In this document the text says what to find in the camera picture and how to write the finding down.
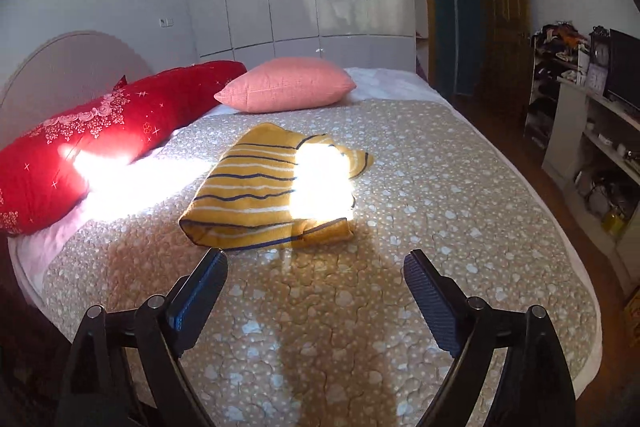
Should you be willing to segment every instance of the pink pillow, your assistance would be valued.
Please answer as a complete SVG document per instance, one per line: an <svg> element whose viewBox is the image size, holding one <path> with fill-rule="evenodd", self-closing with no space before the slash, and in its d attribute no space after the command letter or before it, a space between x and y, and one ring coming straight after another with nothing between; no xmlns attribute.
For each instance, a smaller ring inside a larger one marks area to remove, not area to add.
<svg viewBox="0 0 640 427"><path fill-rule="evenodd" d="M346 71L327 60L284 57L238 76L214 97L244 112L291 111L338 102L355 87Z"/></svg>

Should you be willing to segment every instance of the folded towel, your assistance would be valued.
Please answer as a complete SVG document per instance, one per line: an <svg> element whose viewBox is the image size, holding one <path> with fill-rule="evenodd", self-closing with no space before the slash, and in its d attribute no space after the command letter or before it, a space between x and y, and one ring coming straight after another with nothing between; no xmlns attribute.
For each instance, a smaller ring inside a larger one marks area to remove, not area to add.
<svg viewBox="0 0 640 427"><path fill-rule="evenodd" d="M179 224L196 245L247 250L351 237L350 180L372 156L272 123L244 134L198 189Z"/></svg>

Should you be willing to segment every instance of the white headboard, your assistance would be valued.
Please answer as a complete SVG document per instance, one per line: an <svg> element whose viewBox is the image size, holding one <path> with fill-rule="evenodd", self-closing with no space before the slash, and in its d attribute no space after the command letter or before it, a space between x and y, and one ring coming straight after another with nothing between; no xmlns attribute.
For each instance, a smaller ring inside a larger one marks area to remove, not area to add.
<svg viewBox="0 0 640 427"><path fill-rule="evenodd" d="M134 82L152 71L116 37L78 31L45 42L0 88L0 149L54 114L108 92L123 74Z"/></svg>

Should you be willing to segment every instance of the red floral pillowcase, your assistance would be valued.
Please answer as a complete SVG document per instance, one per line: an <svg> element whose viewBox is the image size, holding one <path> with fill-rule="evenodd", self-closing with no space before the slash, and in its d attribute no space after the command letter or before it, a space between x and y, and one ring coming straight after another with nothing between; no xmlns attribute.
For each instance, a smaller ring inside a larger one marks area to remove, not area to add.
<svg viewBox="0 0 640 427"><path fill-rule="evenodd" d="M33 233L62 219L92 174L128 164L218 105L214 95L246 73L220 60L176 68L44 121L0 151L0 232Z"/></svg>

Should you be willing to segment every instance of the beige patterned bedspread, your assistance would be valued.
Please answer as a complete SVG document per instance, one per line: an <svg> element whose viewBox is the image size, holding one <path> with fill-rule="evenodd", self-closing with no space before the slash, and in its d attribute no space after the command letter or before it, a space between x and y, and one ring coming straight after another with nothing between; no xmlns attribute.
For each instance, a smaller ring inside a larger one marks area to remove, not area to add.
<svg viewBox="0 0 640 427"><path fill-rule="evenodd" d="M351 242L229 254L225 288L182 359L217 425L415 425L452 359L402 279L412 248L493 307L542 304L572 377L580 373L596 342L596 305L548 214L472 127L437 103L370 100L203 119L158 159L213 165L265 121L330 133L376 162L353 183ZM203 177L140 215L90 222L66 245L45 276L43 299L69 339L92 304L139 306L193 269L204 249L177 221ZM484 421L503 360L497 352L469 425Z"/></svg>

